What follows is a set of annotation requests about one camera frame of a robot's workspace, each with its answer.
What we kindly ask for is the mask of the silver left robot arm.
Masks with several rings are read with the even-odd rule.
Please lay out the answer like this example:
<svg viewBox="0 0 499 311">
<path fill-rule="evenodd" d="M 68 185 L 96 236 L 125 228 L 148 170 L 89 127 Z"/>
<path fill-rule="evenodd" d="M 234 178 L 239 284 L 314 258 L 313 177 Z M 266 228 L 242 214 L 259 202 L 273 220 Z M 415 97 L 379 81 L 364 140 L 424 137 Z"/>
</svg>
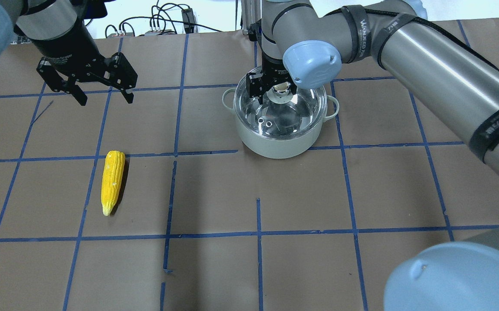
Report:
<svg viewBox="0 0 499 311">
<path fill-rule="evenodd" d="M 105 0 L 0 0 L 0 55 L 13 34 L 26 37 L 42 57 L 36 71 L 53 92 L 88 100 L 80 83 L 98 82 L 133 103 L 138 75 L 121 52 L 104 57 L 85 19 L 107 16 Z"/>
</svg>

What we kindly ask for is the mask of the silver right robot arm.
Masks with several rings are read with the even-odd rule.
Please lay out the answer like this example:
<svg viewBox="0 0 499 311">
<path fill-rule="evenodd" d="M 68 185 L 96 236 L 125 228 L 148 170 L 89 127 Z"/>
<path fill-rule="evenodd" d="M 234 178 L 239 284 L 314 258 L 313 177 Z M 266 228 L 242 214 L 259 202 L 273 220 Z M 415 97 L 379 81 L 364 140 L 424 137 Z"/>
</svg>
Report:
<svg viewBox="0 0 499 311">
<path fill-rule="evenodd" d="M 323 17 L 308 0 L 264 0 L 249 37 L 262 66 L 241 90 L 284 103 L 317 90 L 345 63 L 372 57 L 499 175 L 499 69 L 427 20 L 420 0 L 343 6 Z M 386 311 L 499 311 L 499 228 L 423 250 L 386 282 Z"/>
</svg>

